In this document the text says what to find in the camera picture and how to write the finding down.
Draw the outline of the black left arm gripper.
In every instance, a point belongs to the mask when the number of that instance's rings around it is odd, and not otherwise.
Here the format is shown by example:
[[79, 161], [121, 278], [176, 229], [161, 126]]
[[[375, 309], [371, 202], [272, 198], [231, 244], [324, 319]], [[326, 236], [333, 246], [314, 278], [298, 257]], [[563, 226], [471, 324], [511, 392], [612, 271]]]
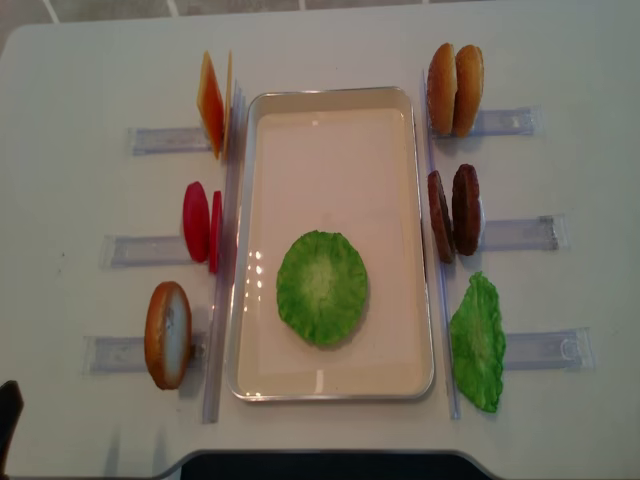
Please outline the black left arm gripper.
[[24, 400], [16, 380], [9, 380], [0, 390], [0, 471], [5, 472], [7, 457], [18, 420], [24, 408]]

